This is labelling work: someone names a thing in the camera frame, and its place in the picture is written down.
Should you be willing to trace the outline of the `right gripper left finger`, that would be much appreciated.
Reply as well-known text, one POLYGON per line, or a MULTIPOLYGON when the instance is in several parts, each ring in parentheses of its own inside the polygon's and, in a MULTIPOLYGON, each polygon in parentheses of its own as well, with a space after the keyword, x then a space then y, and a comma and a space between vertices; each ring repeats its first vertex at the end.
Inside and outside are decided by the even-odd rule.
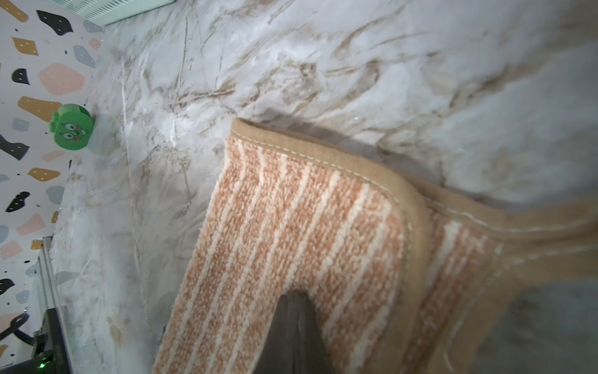
POLYGON ((295 373, 298 291, 280 296, 254 373, 295 373))

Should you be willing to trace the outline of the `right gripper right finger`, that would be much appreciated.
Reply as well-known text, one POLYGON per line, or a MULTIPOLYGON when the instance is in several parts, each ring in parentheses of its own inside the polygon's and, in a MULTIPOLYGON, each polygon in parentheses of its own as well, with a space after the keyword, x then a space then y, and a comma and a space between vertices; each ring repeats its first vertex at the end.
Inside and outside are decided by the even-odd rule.
POLYGON ((333 366, 316 318, 315 307, 306 293, 299 293, 299 304, 298 372, 333 373, 333 366))

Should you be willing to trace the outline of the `striped orange dishcloth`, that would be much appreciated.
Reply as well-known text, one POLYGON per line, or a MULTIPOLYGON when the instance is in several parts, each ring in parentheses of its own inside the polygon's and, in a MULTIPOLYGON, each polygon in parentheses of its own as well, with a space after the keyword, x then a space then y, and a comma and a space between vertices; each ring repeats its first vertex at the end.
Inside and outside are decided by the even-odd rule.
POLYGON ((465 373, 531 288, 597 276, 594 200, 513 215, 237 118, 155 373, 254 373, 304 292, 334 373, 465 373))

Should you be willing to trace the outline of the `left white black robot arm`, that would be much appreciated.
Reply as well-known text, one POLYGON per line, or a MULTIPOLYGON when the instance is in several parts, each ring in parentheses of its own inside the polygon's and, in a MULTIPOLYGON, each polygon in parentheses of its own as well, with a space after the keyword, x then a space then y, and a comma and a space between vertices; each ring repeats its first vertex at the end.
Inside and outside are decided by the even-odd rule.
POLYGON ((27 312, 21 313, 10 321, 9 327, 1 332, 3 341, 10 335, 32 347, 31 358, 1 369, 2 374, 9 373, 74 373, 69 359, 66 339, 63 336, 59 311, 56 308, 47 309, 44 313, 42 325, 34 336, 20 330, 29 319, 27 312))

